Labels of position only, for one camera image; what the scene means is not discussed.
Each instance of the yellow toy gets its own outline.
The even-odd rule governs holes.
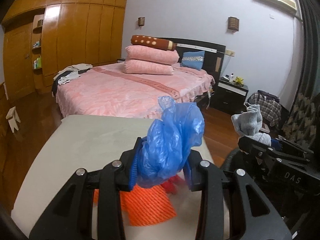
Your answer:
[[[241,77],[236,77],[236,79],[235,79],[235,83],[237,84],[237,85],[240,85],[240,86],[243,86],[243,78],[241,78]]]

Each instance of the curtain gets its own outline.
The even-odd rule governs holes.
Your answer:
[[[316,137],[313,98],[320,92],[320,16],[310,0],[299,0],[304,25],[304,57],[298,92],[287,123],[285,137],[309,148]]]

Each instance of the bed headboard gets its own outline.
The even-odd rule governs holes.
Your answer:
[[[161,38],[173,41],[177,43],[176,50],[180,56],[179,62],[181,62],[182,55],[184,52],[194,52],[204,50],[204,62],[203,67],[208,74],[214,77],[214,80],[217,81],[220,78],[220,72],[223,63],[224,51],[226,46],[205,42],[205,41],[195,41],[195,40],[187,40],[187,39],[177,39],[177,38]]]

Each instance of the rolled brown blanket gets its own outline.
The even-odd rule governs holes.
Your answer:
[[[172,41],[158,39],[150,36],[143,36],[143,35],[133,35],[131,38],[132,45],[142,45],[147,46],[155,49],[162,49],[162,50],[175,50],[176,45]]]

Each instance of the electrical outlet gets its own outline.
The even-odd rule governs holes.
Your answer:
[[[226,49],[224,54],[231,56],[231,57],[234,57],[236,53],[232,50]]]

